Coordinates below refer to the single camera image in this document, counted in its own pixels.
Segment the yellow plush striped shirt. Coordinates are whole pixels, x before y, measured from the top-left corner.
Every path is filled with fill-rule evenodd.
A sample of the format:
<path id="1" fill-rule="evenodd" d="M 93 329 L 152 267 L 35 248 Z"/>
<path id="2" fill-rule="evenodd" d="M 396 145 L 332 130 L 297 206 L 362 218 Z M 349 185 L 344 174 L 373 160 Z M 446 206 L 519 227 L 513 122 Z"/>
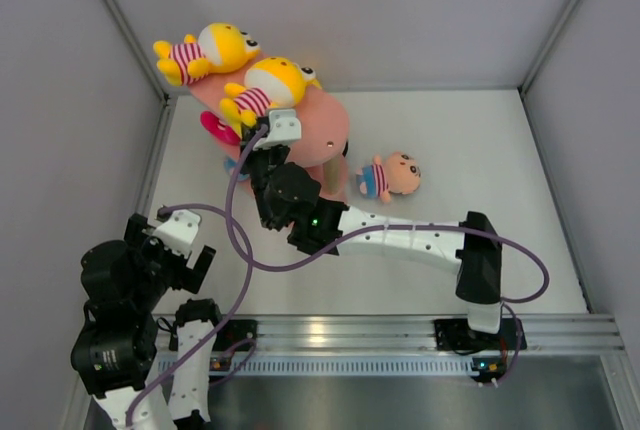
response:
<path id="1" fill-rule="evenodd" d="M 311 85 L 321 88 L 312 68 L 285 57 L 268 57 L 254 63 L 242 83 L 224 86 L 225 97 L 219 102 L 219 111 L 227 125 L 241 136 L 242 126 L 254 126 L 270 110 L 295 107 Z"/>

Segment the pink plush striped shirt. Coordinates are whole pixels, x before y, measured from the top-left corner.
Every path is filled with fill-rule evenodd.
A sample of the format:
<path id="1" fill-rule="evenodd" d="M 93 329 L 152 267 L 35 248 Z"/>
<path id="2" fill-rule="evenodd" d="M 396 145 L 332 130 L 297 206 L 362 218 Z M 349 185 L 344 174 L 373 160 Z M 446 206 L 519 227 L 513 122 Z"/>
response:
<path id="1" fill-rule="evenodd" d="M 240 137 L 231 126 L 220 119 L 211 111 L 204 111 L 200 114 L 200 123 L 203 128 L 218 142 L 238 146 Z"/>

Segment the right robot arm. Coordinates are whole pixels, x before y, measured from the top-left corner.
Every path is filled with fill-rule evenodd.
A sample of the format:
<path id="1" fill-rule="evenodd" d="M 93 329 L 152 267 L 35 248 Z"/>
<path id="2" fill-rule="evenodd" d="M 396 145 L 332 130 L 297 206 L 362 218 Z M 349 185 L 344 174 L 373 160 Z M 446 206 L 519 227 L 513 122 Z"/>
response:
<path id="1" fill-rule="evenodd" d="M 466 305 L 471 342 L 488 347 L 501 338 L 502 245 L 484 214 L 428 224 L 327 200 L 319 182 L 288 161 L 288 153 L 283 145 L 251 150 L 243 165 L 265 228 L 288 228 L 288 243 L 309 256 L 378 255 L 448 272 L 456 278 L 456 297 Z"/>

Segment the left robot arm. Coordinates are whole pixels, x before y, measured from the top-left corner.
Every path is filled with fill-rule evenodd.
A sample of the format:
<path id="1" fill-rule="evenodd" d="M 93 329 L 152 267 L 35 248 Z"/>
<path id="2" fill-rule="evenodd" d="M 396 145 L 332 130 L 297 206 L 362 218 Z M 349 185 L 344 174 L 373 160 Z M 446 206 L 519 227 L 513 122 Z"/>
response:
<path id="1" fill-rule="evenodd" d="M 197 294 L 216 254 L 204 247 L 188 264 L 200 222 L 179 210 L 153 227 L 134 214 L 122 239 L 81 259 L 88 299 L 71 365 L 116 429 L 203 429 L 210 421 L 209 362 L 226 336 L 213 300 L 191 298 L 178 308 L 169 330 L 173 350 L 186 361 L 172 375 L 169 396 L 151 385 L 158 375 L 153 312 L 168 290 Z"/>

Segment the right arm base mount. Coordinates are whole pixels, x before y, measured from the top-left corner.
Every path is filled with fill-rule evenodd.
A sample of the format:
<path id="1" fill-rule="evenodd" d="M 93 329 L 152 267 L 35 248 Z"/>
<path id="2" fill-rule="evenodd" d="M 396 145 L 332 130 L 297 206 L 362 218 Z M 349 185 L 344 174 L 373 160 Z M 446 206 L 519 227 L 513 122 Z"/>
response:
<path id="1" fill-rule="evenodd" d="M 436 348 L 439 351 L 460 355 L 482 351 L 514 350 L 520 337 L 520 321 L 503 318 L 496 334 L 472 330 L 463 318 L 436 319 L 433 322 Z M 521 349 L 527 348 L 526 338 L 521 336 Z"/>

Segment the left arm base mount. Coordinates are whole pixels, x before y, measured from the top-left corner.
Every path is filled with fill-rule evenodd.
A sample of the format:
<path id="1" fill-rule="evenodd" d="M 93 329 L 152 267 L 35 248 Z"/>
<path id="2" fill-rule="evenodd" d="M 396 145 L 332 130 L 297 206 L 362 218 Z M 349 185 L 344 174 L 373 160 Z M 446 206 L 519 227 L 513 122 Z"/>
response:
<path id="1" fill-rule="evenodd" d="M 232 319 L 217 333 L 213 350 L 223 352 L 242 340 L 253 339 L 257 330 L 255 319 Z"/>

